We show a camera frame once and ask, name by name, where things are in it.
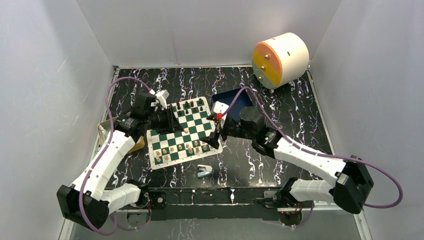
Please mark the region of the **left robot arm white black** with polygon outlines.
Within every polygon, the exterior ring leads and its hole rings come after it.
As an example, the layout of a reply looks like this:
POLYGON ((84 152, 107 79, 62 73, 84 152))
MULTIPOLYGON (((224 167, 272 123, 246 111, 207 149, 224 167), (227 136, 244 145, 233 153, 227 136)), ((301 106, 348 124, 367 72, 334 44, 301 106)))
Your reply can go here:
POLYGON ((62 185, 56 193, 65 219, 99 231, 117 210, 128 205, 150 205, 149 188, 144 183, 129 180, 113 190, 106 190, 106 185, 125 155, 143 140, 148 130, 160 134, 184 130, 167 103, 168 96, 167 90, 143 92, 128 113, 110 118, 111 129, 99 152, 70 186, 62 185))

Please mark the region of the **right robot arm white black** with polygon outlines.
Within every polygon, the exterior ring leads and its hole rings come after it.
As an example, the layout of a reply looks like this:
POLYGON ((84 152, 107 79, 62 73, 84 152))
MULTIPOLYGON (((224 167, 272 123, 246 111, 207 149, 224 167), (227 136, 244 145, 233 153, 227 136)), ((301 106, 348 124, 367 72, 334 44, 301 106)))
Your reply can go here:
POLYGON ((265 197, 264 204, 277 208, 280 205, 295 207, 305 201, 322 201, 334 203, 351 214, 361 212, 374 186, 365 165, 326 157, 322 152, 284 138, 277 129, 267 126, 265 116, 253 106, 242 108, 238 121, 224 114, 228 108, 225 103, 214 103, 207 120, 216 123, 215 131, 202 137, 202 142, 217 149, 219 138, 248 139, 258 153, 294 164, 320 178, 303 180, 292 177, 278 193, 265 197))

